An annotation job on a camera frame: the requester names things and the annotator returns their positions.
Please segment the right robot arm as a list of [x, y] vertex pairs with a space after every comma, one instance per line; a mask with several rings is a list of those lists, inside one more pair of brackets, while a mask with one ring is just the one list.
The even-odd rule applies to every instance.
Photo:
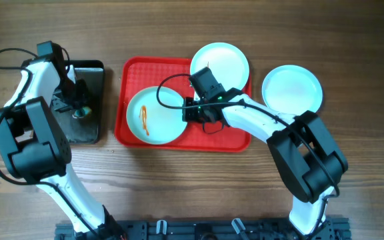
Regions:
[[323, 226], [328, 200], [348, 163], [319, 116], [311, 111], [290, 115], [252, 100], [239, 89], [226, 90], [207, 67], [189, 76], [198, 100], [186, 98], [184, 121], [220, 122], [266, 143], [286, 188], [293, 195], [289, 221], [304, 237]]

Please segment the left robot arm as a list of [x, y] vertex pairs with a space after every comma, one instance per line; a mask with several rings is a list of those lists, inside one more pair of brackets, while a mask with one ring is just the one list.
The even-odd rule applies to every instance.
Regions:
[[18, 71], [21, 81], [0, 108], [0, 178], [46, 192], [72, 223], [74, 239], [125, 239], [127, 234], [82, 184], [71, 165], [71, 148], [51, 110], [83, 110], [94, 102], [75, 76], [69, 54], [46, 41]]

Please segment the green scrubbing sponge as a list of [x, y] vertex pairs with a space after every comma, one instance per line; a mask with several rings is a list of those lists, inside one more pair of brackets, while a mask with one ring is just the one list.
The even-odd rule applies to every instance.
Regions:
[[73, 112], [73, 118], [74, 119], [83, 119], [83, 118], [90, 116], [91, 113], [92, 113], [92, 109], [88, 106], [84, 106], [80, 109], [76, 109]]

